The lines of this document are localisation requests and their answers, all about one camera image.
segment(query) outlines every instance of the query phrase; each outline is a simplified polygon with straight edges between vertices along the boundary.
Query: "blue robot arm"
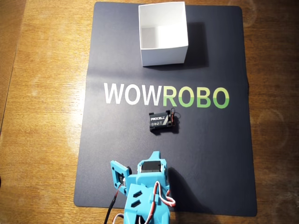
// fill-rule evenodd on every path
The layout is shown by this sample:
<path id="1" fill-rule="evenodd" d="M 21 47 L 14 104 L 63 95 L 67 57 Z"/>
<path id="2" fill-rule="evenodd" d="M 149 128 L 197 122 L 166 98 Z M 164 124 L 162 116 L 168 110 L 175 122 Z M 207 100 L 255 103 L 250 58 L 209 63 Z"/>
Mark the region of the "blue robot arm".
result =
<path id="1" fill-rule="evenodd" d="M 147 160 L 137 166 L 137 174 L 116 161 L 111 161 L 114 187 L 127 196 L 124 224 L 140 223 L 169 224 L 168 206 L 175 206 L 175 201 L 168 197 L 167 163 L 155 151 Z"/>

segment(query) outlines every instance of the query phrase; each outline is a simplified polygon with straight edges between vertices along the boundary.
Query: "table surface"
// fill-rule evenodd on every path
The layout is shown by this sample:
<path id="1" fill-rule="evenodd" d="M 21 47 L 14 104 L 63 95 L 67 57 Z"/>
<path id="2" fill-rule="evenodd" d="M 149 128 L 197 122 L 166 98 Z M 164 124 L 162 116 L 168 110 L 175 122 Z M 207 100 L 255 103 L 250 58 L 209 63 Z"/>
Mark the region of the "table surface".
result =
<path id="1" fill-rule="evenodd" d="M 104 222 L 107 209 L 73 203 L 94 3 L 0 1 L 1 224 Z M 298 1 L 186 4 L 242 8 L 258 213 L 171 223 L 299 223 Z"/>

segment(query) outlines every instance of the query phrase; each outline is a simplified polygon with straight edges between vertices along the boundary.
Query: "black wire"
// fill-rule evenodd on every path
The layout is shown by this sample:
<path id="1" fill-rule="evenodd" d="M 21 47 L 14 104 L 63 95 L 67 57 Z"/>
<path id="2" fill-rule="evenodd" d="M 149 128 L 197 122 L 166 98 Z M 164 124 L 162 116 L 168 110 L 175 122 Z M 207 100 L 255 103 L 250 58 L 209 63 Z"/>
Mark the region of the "black wire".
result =
<path id="1" fill-rule="evenodd" d="M 114 205 L 114 203 L 115 203 L 115 201 L 116 201 L 116 197 L 117 197 L 117 194 L 118 194 L 119 189 L 121 188 L 121 185 L 122 185 L 122 184 L 119 185 L 119 187 L 118 187 L 118 189 L 117 189 L 117 192 L 115 193 L 115 195 L 114 195 L 114 197 L 113 197 L 113 200 L 112 200 L 112 202 L 111 202 L 110 205 L 109 205 L 109 208 L 108 208 L 108 211 L 107 211 L 107 214 L 106 214 L 106 218 L 105 218 L 104 224 L 107 224 L 107 222 L 108 222 L 108 218 L 109 218 L 111 209 L 112 209 L 112 207 L 113 207 L 113 205 Z"/>

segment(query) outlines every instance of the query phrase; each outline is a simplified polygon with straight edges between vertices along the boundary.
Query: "white cable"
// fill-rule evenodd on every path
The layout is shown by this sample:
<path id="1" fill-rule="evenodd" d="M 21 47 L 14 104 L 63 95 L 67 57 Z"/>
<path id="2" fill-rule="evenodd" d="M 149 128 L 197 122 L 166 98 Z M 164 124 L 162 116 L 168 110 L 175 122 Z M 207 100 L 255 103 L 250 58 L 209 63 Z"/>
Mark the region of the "white cable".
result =
<path id="1" fill-rule="evenodd" d="M 156 195 L 156 193 L 157 193 L 157 191 L 155 191 L 155 186 L 156 186 L 156 184 L 158 184 L 158 186 L 159 186 L 159 197 L 160 197 L 161 201 L 162 201 L 164 204 L 166 204 L 166 205 L 168 205 L 168 206 L 171 206 L 171 207 L 174 207 L 174 206 L 176 205 L 176 201 L 175 201 L 172 197 L 167 196 L 167 194 L 169 193 L 169 190 L 168 190 L 168 191 L 166 192 L 166 194 L 165 194 L 165 197 L 166 197 L 167 201 L 166 201 L 164 198 L 162 198 L 162 196 L 161 196 L 161 192 L 162 192 L 162 190 L 161 190 L 160 182 L 159 182 L 159 181 L 156 181 L 156 183 L 155 183 L 155 185 L 154 185 L 154 193 L 153 193 L 153 194 L 154 194 L 154 200 L 153 200 L 153 202 L 152 202 L 152 204 L 151 204 L 151 208 L 150 208 L 150 212 L 149 212 L 148 218 L 146 219 L 146 221 L 145 221 L 144 224 L 148 224 L 148 223 L 150 222 L 151 217 L 154 215 L 154 214 L 153 214 L 153 213 L 154 213 L 154 211 L 153 211 L 153 206 L 155 206 L 155 195 Z"/>
<path id="2" fill-rule="evenodd" d="M 116 221 L 117 217 L 122 217 L 123 218 L 123 214 L 122 213 L 118 213 L 116 216 L 114 216 L 112 224 L 115 224 L 115 221 Z"/>
<path id="3" fill-rule="evenodd" d="M 157 181 L 156 183 L 155 183 L 155 185 L 158 183 L 158 185 L 159 185 L 159 196 L 160 196 L 160 199 L 161 199 L 161 201 L 164 203 L 164 204 L 166 204 L 166 205 L 168 205 L 168 206 L 170 206 L 170 207 L 174 207 L 175 205 L 176 205 L 176 201 L 172 198 L 172 197 L 168 197 L 167 196 L 167 193 L 169 192 L 169 190 L 166 192 L 166 194 L 165 194 L 165 197 L 166 197 L 166 199 L 167 200 L 165 200 L 164 198 L 162 198 L 162 196 L 161 196 L 161 192 L 162 192 L 162 190 L 161 190 L 161 185 L 160 185 L 160 182 L 159 181 Z"/>

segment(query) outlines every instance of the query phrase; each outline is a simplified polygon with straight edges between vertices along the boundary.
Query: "wood grain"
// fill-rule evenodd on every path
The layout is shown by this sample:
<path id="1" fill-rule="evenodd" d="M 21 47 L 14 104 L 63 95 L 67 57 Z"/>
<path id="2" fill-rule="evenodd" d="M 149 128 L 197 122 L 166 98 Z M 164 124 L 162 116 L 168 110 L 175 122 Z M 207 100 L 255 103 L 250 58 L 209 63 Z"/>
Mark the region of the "wood grain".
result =
<path id="1" fill-rule="evenodd" d="M 73 204 L 94 3 L 27 1 L 0 136 L 1 224 L 104 222 L 106 209 Z M 186 3 L 242 8 L 258 214 L 172 223 L 299 223 L 298 2 Z"/>
<path id="2" fill-rule="evenodd" d="M 0 1 L 0 130 L 26 0 Z"/>

